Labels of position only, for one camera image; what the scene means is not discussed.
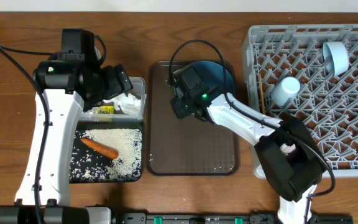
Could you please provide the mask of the light blue cup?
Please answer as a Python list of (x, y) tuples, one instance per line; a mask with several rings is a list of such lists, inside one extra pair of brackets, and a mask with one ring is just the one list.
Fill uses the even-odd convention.
[(283, 106), (300, 91), (300, 82), (295, 77), (285, 77), (271, 92), (271, 98), (278, 106)]

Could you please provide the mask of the orange carrot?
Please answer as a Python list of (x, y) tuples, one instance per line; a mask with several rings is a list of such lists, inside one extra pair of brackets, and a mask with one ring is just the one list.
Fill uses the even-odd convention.
[(119, 152), (116, 149), (113, 149), (111, 147), (107, 147), (104, 144), (98, 143), (92, 139), (81, 139), (81, 142), (94, 151), (110, 158), (110, 159), (117, 159), (119, 156)]

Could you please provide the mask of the yellow foil snack wrapper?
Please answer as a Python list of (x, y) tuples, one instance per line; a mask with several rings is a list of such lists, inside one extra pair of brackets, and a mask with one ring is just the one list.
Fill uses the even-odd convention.
[(107, 105), (107, 106), (100, 106), (97, 107), (94, 111), (95, 114), (113, 114), (114, 113), (114, 106)]

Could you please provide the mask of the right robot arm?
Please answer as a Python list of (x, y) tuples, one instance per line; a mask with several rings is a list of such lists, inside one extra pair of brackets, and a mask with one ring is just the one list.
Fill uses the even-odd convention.
[(200, 84), (174, 86), (171, 100), (176, 116), (230, 129), (253, 145), (265, 178), (280, 196), (282, 223), (308, 223), (311, 201), (322, 175), (328, 170), (306, 126), (297, 118), (280, 120), (259, 113), (218, 87)]

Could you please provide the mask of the light blue white bowl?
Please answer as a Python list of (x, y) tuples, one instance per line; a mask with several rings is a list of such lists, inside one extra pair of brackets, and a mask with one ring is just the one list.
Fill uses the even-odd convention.
[(326, 68), (329, 72), (334, 72), (334, 76), (339, 76), (349, 69), (348, 51), (342, 42), (325, 42), (323, 58), (328, 61)]

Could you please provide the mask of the pink white cup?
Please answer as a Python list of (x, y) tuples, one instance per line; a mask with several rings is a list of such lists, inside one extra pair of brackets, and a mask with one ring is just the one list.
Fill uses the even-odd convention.
[(295, 144), (292, 144), (291, 146), (288, 146), (286, 144), (283, 144), (281, 147), (280, 147), (280, 150), (285, 153), (285, 154), (289, 154), (291, 153), (292, 151), (294, 151), (296, 149), (296, 145)]

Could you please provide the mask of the white tissue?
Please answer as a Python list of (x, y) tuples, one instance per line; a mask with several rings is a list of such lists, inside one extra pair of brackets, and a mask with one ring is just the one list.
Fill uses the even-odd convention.
[(140, 112), (141, 100), (131, 93), (122, 93), (110, 100), (104, 100), (104, 104), (113, 105), (115, 111), (124, 114), (136, 115)]

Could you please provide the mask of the dark blue plate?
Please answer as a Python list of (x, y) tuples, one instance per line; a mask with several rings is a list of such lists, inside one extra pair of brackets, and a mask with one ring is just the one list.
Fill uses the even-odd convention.
[[(189, 65), (174, 71), (174, 74), (182, 72), (186, 67), (189, 66), (192, 66), (197, 71), (202, 81), (204, 81), (210, 88), (216, 85), (220, 88), (223, 88), (223, 67), (219, 63), (206, 60), (192, 62)], [(226, 69), (226, 90), (232, 95), (236, 95), (235, 77), (232, 75), (228, 68)]]

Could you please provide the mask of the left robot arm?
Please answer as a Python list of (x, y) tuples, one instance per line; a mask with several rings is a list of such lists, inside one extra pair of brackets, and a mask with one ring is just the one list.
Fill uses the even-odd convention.
[(0, 223), (113, 223), (108, 207), (70, 205), (69, 170), (80, 114), (132, 89), (123, 65), (46, 60), (30, 80), (37, 115), (29, 160), (14, 204), (0, 206)]

